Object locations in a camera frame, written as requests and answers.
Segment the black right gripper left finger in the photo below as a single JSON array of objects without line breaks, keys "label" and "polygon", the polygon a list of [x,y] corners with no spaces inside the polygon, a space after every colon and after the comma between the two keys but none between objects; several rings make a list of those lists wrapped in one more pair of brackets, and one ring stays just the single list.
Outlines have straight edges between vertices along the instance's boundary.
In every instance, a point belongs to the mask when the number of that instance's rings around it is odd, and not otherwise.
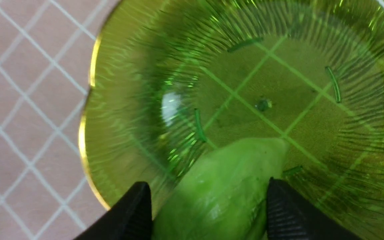
[{"label": "black right gripper left finger", "polygon": [[137,181],[118,202],[76,240],[150,240],[152,234],[151,190]]}]

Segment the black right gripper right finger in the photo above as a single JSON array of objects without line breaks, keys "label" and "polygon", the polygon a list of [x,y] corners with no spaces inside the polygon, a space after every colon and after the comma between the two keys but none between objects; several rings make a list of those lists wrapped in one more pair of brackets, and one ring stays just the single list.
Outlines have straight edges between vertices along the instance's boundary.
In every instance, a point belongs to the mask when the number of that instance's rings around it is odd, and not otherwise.
[{"label": "black right gripper right finger", "polygon": [[270,240],[359,240],[316,208],[286,181],[271,178],[267,191]]}]

